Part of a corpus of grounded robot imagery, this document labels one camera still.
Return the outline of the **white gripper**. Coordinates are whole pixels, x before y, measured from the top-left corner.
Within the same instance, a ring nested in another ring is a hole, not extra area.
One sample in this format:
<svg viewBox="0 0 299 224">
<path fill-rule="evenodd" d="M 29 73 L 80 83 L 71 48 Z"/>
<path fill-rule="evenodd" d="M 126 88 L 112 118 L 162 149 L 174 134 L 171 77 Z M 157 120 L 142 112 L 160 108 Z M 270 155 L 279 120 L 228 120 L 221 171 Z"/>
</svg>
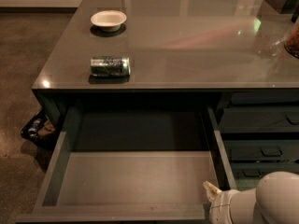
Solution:
<svg viewBox="0 0 299 224">
<path fill-rule="evenodd" d="M 203 183 L 211 202 L 210 224 L 253 224 L 256 204 L 255 189 L 221 191 L 208 181 Z"/>
</svg>

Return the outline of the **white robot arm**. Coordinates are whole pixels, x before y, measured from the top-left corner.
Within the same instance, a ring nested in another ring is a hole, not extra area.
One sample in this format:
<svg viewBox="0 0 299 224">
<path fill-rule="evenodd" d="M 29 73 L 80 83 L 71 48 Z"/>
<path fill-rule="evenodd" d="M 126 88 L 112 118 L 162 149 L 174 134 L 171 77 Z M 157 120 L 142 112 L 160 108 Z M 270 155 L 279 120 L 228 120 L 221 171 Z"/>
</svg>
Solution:
<svg viewBox="0 0 299 224">
<path fill-rule="evenodd" d="M 203 183 L 210 224 L 299 224 L 299 175 L 274 172 L 254 189 L 221 190 Z"/>
</svg>

